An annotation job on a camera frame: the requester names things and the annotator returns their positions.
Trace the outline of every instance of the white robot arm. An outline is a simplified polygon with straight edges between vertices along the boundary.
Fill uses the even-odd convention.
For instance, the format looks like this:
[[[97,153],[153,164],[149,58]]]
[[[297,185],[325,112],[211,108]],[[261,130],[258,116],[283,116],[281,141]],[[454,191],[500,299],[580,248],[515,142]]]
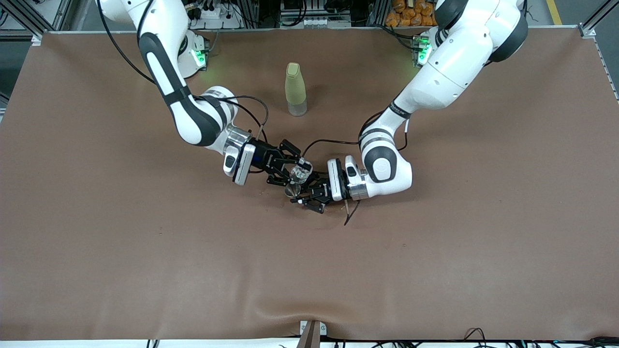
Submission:
[[[216,86],[194,97],[178,64],[179,49],[189,32],[189,18],[180,0],[101,0],[106,17],[133,22],[138,29],[142,58],[168,105],[178,134],[187,143],[215,150],[224,156],[223,170],[243,185],[256,150],[251,134],[233,121],[238,103],[226,88]]]
[[[412,185],[413,173],[397,151],[394,134],[419,109],[449,106],[479,74],[487,61],[502,61],[515,53],[527,36],[526,19],[517,0],[439,0],[438,28],[422,34],[430,51],[419,56],[425,64],[383,113],[360,134],[359,168],[346,156],[329,160],[329,179],[335,201],[370,198],[403,191]]]
[[[250,166],[269,174],[267,182],[286,186],[291,201],[322,213],[332,201],[370,198],[403,191],[413,173],[398,152],[394,134],[419,109],[449,106],[470,85],[487,61],[515,53],[527,36],[522,0],[438,0],[438,28],[424,33],[428,43],[416,52],[423,67],[382,114],[361,130],[359,144],[365,169],[347,156],[329,160],[328,173],[313,172],[311,163],[286,140],[278,147],[233,125],[238,112],[234,95],[213,87],[193,96],[178,66],[179,48],[189,18],[180,0],[99,0],[110,19],[133,22],[144,61],[173,115],[179,135],[188,143],[224,156],[224,172],[239,185]],[[286,166],[294,165],[290,171]]]

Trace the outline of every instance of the brown table mat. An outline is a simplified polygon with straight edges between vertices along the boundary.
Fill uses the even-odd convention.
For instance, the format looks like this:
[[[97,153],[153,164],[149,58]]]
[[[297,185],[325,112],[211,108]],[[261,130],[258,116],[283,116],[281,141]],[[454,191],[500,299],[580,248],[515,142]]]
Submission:
[[[144,68],[135,36],[118,41]],[[290,61],[302,118],[286,112]],[[222,33],[190,85],[262,98],[271,143],[304,147],[354,140],[412,76],[384,32],[282,30]],[[0,337],[289,336],[308,318],[349,339],[617,336],[618,131],[593,41],[531,30],[449,108],[413,116],[413,188],[343,227],[342,205],[304,210],[265,175],[234,185],[105,35],[45,35],[0,126]],[[345,154],[360,156],[307,157]]]

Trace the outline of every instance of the wire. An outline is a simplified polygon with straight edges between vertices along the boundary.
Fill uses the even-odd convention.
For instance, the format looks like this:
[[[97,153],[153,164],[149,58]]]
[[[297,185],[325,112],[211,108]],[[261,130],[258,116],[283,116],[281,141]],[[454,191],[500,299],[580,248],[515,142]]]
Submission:
[[[103,15],[103,9],[101,9],[101,0],[97,0],[97,7],[99,9],[99,17],[101,17],[101,22],[103,23],[103,28],[105,28],[105,32],[108,34],[108,37],[110,38],[110,41],[112,41],[112,44],[114,44],[114,47],[116,48],[118,53],[120,53],[120,55],[123,57],[125,62],[127,62],[133,68],[133,70],[137,71],[138,74],[140,74],[144,79],[147,79],[150,83],[155,84],[155,81],[153,79],[151,79],[150,77],[146,76],[140,69],[137,68],[137,66],[135,66],[129,60],[129,58],[127,58],[127,56],[124,54],[124,52],[121,50],[121,48],[116,43],[116,40],[114,40],[114,37],[112,36],[112,33],[110,32],[110,28],[108,27],[108,24],[107,24],[107,22],[105,20],[105,16]]]
[[[261,126],[261,124],[260,124],[260,121],[258,121],[258,119],[254,116],[254,114],[253,114],[251,111],[247,110],[247,108],[246,108],[246,107],[244,107],[243,105],[241,105],[241,104],[239,104],[239,103],[235,103],[235,102],[233,102],[233,101],[231,101],[231,100],[226,100],[226,99],[224,99],[224,98],[219,99],[219,100],[221,100],[221,101],[222,101],[222,102],[224,102],[224,103],[228,103],[228,104],[236,105],[236,106],[240,107],[241,109],[243,109],[243,111],[247,112],[247,114],[248,114],[248,115],[249,115],[249,116],[250,116],[250,117],[254,120],[254,122],[256,122],[256,124],[258,125],[258,127],[259,127],[259,129],[260,129],[260,131],[258,132],[258,136],[260,135],[260,133],[262,133],[262,136],[264,137],[264,141],[265,141],[265,142],[269,142],[269,141],[267,140],[267,134],[264,132],[264,129],[262,129],[262,126]]]
[[[471,337],[471,335],[473,335],[474,333],[479,333],[480,335],[482,335],[482,339],[485,342],[486,341],[486,335],[483,334],[483,330],[481,328],[470,328],[466,331],[466,333],[464,334],[464,338],[463,340],[468,339],[469,337]]]
[[[529,7],[527,6],[527,5],[528,5],[528,2],[529,2],[528,0],[524,0],[524,1],[522,2],[522,16],[523,16],[525,19],[527,18],[527,14],[529,13]]]
[[[217,43],[217,38],[219,37],[219,29],[217,29],[217,33],[215,34],[215,39],[213,40],[213,45],[209,47],[208,52],[211,53],[215,49],[215,44]]]
[[[402,151],[404,149],[406,149],[406,147],[409,145],[409,132],[404,132],[404,146],[402,146],[401,148],[398,149],[398,151]]]
[[[359,204],[361,204],[361,200],[357,201],[357,205],[355,205],[355,208],[352,210],[350,214],[346,214],[346,221],[344,221],[344,226],[348,224],[348,222],[350,221],[350,218],[352,217],[352,214],[354,214],[357,211],[357,208],[359,208]]]
[[[157,348],[159,346],[159,340],[158,339],[153,339],[153,340],[146,341],[146,348],[150,348],[150,342],[151,341],[153,341],[152,348]]]
[[[9,13],[8,12],[4,12],[3,9],[0,9],[0,20],[2,21],[0,23],[0,27],[2,27],[4,25],[4,23],[6,23],[6,20],[9,18]]]
[[[406,42],[402,41],[403,38],[408,39],[408,40],[413,40],[412,36],[398,34],[398,33],[396,33],[395,30],[389,29],[389,28],[387,28],[387,27],[385,27],[384,25],[381,25],[381,24],[371,24],[371,25],[369,25],[369,27],[378,27],[380,29],[383,29],[385,32],[387,32],[388,34],[390,34],[393,37],[395,37],[397,39],[397,41],[400,43],[400,45],[408,48],[411,51],[419,51],[420,50],[419,48],[415,48],[415,47],[409,46],[409,45],[406,44]]]
[[[294,27],[295,25],[301,23],[303,21],[303,19],[305,19],[305,15],[307,14],[308,11],[308,5],[307,3],[305,3],[305,0],[300,0],[303,5],[301,7],[299,7],[299,16],[297,16],[297,19],[292,22],[292,24],[284,24],[284,23],[280,23],[280,26],[282,27]]]
[[[230,6],[232,6],[232,9],[234,10],[234,12],[236,12],[238,15],[240,15],[241,18],[243,18],[247,22],[252,23],[252,24],[260,24],[260,21],[251,20],[251,19],[245,17],[245,15],[243,15],[243,13],[241,11],[237,10],[234,5],[230,4],[229,1],[227,2],[227,4],[228,4],[228,6],[226,7],[226,10],[228,10],[228,12],[230,11]]]
[[[257,101],[258,103],[262,104],[262,107],[264,108],[264,121],[262,121],[262,125],[266,125],[267,121],[269,120],[269,107],[267,107],[266,103],[264,103],[260,98],[256,98],[253,95],[235,95],[234,97],[227,97],[227,98],[220,98],[219,100],[230,100],[230,99],[252,99]]]
[[[341,140],[331,140],[331,139],[318,139],[318,140],[314,140],[313,142],[311,142],[310,145],[308,145],[305,150],[303,150],[303,153],[301,154],[301,157],[305,157],[305,153],[310,149],[310,147],[314,146],[315,144],[319,143],[319,142],[332,142],[335,144],[345,144],[345,145],[359,145],[358,141],[341,141]]]
[[[142,12],[142,17],[140,17],[140,22],[137,25],[137,33],[136,33],[136,40],[137,40],[137,46],[140,47],[140,33],[142,32],[142,26],[144,26],[144,20],[146,19],[146,13],[148,13],[150,6],[153,4],[154,0],[149,0],[148,4],[146,4],[146,7],[144,8],[144,11]]]

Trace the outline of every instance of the bottle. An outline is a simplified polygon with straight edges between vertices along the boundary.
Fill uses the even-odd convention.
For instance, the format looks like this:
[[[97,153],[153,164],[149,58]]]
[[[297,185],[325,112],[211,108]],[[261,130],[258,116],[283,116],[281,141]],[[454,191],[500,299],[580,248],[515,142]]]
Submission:
[[[301,67],[298,63],[289,63],[288,68],[286,68],[285,90],[290,114],[292,116],[305,115],[308,111],[308,100]]]

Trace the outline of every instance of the orange bag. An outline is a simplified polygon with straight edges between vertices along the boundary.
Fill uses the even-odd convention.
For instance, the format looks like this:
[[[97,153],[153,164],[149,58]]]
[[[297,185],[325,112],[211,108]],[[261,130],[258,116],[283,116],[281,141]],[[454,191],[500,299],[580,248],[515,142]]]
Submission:
[[[432,4],[426,3],[426,7],[422,10],[422,15],[431,15],[434,10],[434,6]]]
[[[390,12],[387,15],[387,19],[385,20],[385,25],[387,27],[397,27],[397,25],[400,23],[400,16],[395,13],[395,12]]]
[[[404,0],[393,0],[391,6],[397,13],[402,13],[402,11],[406,10],[406,2]]]
[[[422,16],[422,26],[431,27],[432,26],[432,18],[427,15]]]
[[[413,19],[410,20],[410,26],[416,27],[422,24],[422,15],[417,14]]]
[[[415,12],[422,13],[428,7],[428,3],[425,0],[415,0]]]
[[[408,8],[406,10],[404,10],[404,12],[402,12],[402,18],[403,19],[413,19],[415,18],[415,16],[417,15],[417,13],[415,12],[414,9]]]

